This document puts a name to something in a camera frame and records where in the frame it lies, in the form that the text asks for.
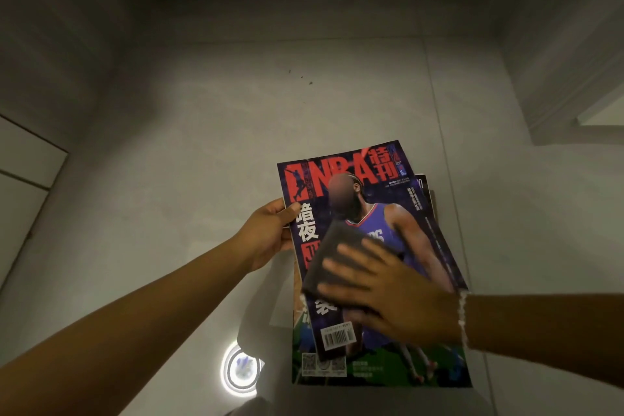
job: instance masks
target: stack of magazines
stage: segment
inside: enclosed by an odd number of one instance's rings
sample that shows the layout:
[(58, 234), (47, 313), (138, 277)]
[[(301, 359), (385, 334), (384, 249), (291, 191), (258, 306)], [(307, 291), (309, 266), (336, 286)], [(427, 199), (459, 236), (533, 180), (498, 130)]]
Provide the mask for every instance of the stack of magazines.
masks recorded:
[[(461, 347), (414, 347), (362, 325), (347, 327), (339, 306), (301, 293), (332, 221), (344, 221), (401, 251), (401, 260), (427, 278), (428, 269), (441, 267), (437, 284), (450, 293), (467, 288), (438, 227), (427, 178), (414, 174), (399, 141), (279, 163), (278, 170), (286, 206), (301, 204), (290, 226), (296, 254), (293, 383), (471, 387)], [(423, 232), (430, 247), (422, 246)]]

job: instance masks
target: barcode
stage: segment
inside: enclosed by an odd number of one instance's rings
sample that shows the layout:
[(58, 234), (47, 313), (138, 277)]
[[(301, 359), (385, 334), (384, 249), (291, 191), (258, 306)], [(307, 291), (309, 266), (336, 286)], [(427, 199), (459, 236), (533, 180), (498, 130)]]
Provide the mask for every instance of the barcode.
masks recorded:
[(343, 322), (342, 324), (321, 329), (321, 336), (325, 350), (336, 349), (357, 341), (353, 332), (353, 325), (350, 322)]

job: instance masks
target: left hand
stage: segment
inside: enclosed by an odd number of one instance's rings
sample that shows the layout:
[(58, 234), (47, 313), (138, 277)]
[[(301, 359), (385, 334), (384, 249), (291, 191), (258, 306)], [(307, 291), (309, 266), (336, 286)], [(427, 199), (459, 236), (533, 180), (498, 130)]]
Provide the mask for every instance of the left hand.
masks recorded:
[(292, 249), (290, 229), (284, 227), (294, 221), (300, 210), (299, 202), (284, 208), (284, 200), (275, 199), (257, 209), (231, 238), (250, 271), (262, 268), (277, 252)]

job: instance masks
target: white beaded bracelet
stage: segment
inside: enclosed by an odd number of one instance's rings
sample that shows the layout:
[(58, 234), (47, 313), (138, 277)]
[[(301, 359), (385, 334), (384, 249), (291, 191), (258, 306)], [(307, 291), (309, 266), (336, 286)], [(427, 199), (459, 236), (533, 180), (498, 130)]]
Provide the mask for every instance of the white beaded bracelet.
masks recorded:
[(462, 346), (464, 349), (468, 348), (468, 335), (466, 334), (466, 297), (470, 294), (470, 291), (463, 289), (459, 292), (459, 309), (457, 314), (459, 316), (459, 327), (462, 330)]

